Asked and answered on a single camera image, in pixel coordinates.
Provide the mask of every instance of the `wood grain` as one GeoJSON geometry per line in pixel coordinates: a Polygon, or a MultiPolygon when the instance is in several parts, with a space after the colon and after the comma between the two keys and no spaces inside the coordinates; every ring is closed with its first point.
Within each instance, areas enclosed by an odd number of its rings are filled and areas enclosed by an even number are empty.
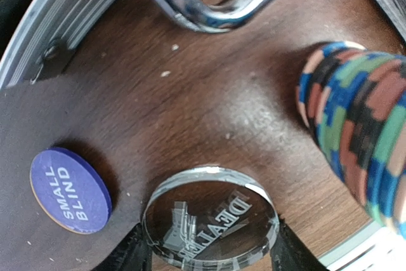
{"type": "MultiPolygon", "coordinates": [[[[373,0],[277,0],[217,36],[178,28],[151,0],[118,0],[64,75],[0,96],[0,270],[90,270],[138,222],[158,183],[208,163],[258,179],[315,254],[341,242],[367,217],[294,103],[309,46],[336,39],[402,50],[373,0]],[[80,153],[106,181],[114,212],[100,233],[64,230],[34,199],[30,163],[52,145],[80,153]]],[[[159,260],[154,268],[171,269],[159,260]]]]}

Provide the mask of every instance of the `purple disc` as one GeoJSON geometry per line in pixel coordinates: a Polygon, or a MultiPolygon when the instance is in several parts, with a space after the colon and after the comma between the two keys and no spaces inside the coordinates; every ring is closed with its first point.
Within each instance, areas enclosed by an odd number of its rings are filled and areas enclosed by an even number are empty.
{"type": "Polygon", "coordinates": [[[79,234],[100,231],[112,212],[107,187],[79,155],[60,147],[38,154],[30,180],[38,203],[63,228],[79,234]]]}

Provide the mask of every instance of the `transparent disc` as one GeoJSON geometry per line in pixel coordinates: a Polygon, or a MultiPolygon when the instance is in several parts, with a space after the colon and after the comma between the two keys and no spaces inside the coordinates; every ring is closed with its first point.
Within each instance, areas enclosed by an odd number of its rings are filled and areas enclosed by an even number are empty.
{"type": "Polygon", "coordinates": [[[189,169],[152,194],[143,228],[155,254],[183,270],[240,270],[275,243],[279,220],[251,177],[213,166],[189,169]]]}

